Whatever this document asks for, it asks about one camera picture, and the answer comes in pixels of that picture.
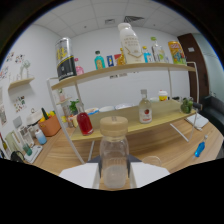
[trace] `wall shelf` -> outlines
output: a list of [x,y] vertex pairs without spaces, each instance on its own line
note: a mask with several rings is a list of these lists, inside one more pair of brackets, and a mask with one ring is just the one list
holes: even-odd
[[94,79],[99,79],[115,74],[121,73],[132,73],[141,71],[190,71],[195,72],[195,68],[186,65],[175,65],[169,63],[138,63],[138,64],[127,64],[119,65],[108,68],[103,68],[100,70],[95,70],[91,72],[84,73],[79,76],[73,76],[61,80],[56,85],[53,85],[52,90],[60,89],[64,87],[74,86],[74,84],[79,84],[83,82],[88,82]]
[[19,81],[12,82],[12,83],[10,83],[8,90],[13,89],[13,88],[18,87],[18,86],[28,84],[34,79],[35,78],[29,78],[29,79],[22,79],[22,80],[19,80]]

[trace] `picture on wall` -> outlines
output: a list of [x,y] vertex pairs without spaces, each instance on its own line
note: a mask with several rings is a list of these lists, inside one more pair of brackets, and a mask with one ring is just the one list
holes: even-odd
[[26,108],[25,96],[17,97],[14,102],[16,113]]
[[14,52],[10,52],[6,58],[6,61],[5,62],[9,62],[9,61],[12,61],[12,58],[14,56]]
[[1,124],[4,126],[7,123],[7,118],[5,114],[5,108],[4,105],[0,105],[0,118],[1,118]]
[[17,56],[16,56],[15,63],[16,63],[16,64],[21,63],[21,62],[24,60],[24,58],[25,58],[25,55],[24,55],[24,54],[19,54],[19,55],[17,55]]
[[7,77],[8,70],[9,70],[9,66],[2,68],[2,70],[0,71],[0,81]]

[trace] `can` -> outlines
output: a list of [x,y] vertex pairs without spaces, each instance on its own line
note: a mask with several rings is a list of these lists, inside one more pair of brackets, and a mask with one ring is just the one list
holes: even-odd
[[71,39],[63,37],[55,44],[57,72],[59,81],[76,76],[74,56],[72,53]]
[[107,64],[108,64],[108,67],[114,66],[112,55],[107,56]]
[[170,42],[168,42],[168,46],[170,48],[170,53],[173,58],[173,63],[187,65],[184,51],[183,51],[180,43],[177,41],[170,41]]

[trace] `red bottle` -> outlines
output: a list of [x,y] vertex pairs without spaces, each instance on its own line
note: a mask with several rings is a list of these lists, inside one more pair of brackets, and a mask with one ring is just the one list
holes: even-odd
[[81,103],[76,104],[78,109],[77,122],[83,135],[90,135],[93,133],[93,127],[88,114],[84,111]]

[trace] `potted plant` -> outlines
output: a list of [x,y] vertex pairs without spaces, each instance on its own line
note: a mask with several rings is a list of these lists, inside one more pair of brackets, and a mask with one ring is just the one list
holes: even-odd
[[76,101],[70,101],[71,105],[69,106],[69,109],[71,110],[73,115],[78,114],[78,110],[76,108],[76,103],[79,103],[79,100],[77,99]]

